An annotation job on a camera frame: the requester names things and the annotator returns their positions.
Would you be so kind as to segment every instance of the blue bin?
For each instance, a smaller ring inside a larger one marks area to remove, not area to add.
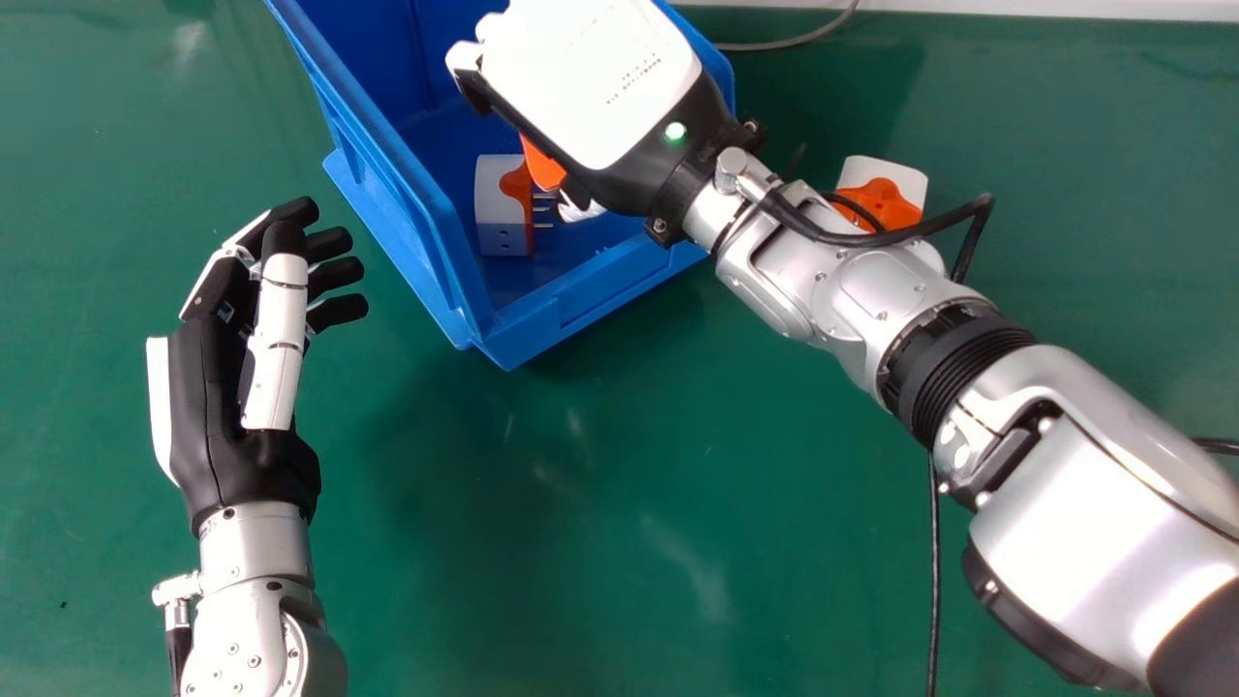
[[[539,230],[533,259],[478,253],[475,161],[520,146],[498,116],[473,113],[444,54],[504,0],[266,4],[336,142],[323,167],[461,350],[476,345],[512,370],[704,256],[689,243],[660,249],[642,220],[613,214]],[[662,7],[735,108],[726,58]]]

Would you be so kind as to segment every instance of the robotic arm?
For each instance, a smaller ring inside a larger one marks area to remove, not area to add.
[[[151,592],[173,697],[344,695],[310,561],[318,457],[292,407],[310,338],[368,306],[358,293],[315,302],[363,274],[338,258],[353,243],[343,228],[305,234],[317,218],[310,198],[258,215],[212,254],[176,332],[146,342],[156,458],[201,555]]]
[[[731,116],[650,0],[512,0],[476,33],[449,69],[477,110],[564,167],[569,202],[707,249],[771,328],[833,354],[930,451],[939,491],[976,514],[965,577],[1011,634],[1072,682],[1234,693],[1239,490],[952,279],[924,236],[963,217],[918,222],[923,175],[850,158],[851,196],[782,181],[753,155],[760,129]]]

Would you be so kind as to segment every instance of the orange object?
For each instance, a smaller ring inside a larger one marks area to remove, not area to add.
[[[555,191],[559,188],[559,184],[564,183],[564,178],[567,176],[564,167],[535,147],[524,134],[520,135],[520,146],[525,151],[525,163],[529,165],[529,175],[539,188],[543,191]]]
[[[886,229],[898,229],[921,222],[924,210],[900,194],[900,187],[885,176],[875,177],[865,186],[852,188],[840,188],[835,193],[859,203],[862,208],[873,213]],[[856,214],[847,206],[831,203],[836,210],[843,213],[852,224],[873,232],[873,225],[865,222],[865,218]]]
[[[499,191],[515,198],[525,210],[525,249],[534,253],[534,178],[529,171],[529,155],[519,167],[499,177]]]

